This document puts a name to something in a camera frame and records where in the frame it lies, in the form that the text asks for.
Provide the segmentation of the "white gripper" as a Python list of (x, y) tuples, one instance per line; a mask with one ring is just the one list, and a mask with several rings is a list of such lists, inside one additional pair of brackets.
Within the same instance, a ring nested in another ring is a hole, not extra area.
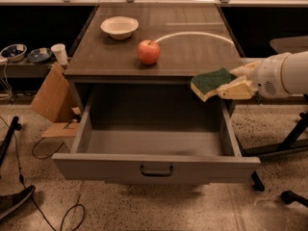
[(290, 94), (282, 82), (283, 63), (290, 53), (270, 56), (261, 62), (253, 62), (236, 67), (230, 73), (238, 78), (217, 88), (223, 99), (250, 99), (259, 91), (265, 98), (286, 98)]

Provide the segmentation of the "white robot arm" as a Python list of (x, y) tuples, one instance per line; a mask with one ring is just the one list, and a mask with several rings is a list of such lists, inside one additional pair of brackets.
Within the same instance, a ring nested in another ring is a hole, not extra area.
[(308, 93), (308, 52), (283, 53), (230, 71), (236, 77), (217, 88), (224, 99), (287, 98)]

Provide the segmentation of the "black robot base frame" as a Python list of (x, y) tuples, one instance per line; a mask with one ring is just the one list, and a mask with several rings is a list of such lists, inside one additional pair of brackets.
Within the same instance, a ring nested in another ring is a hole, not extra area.
[(307, 150), (307, 95), (285, 100), (241, 102), (236, 114), (244, 122), (237, 136), (246, 157), (282, 156)]

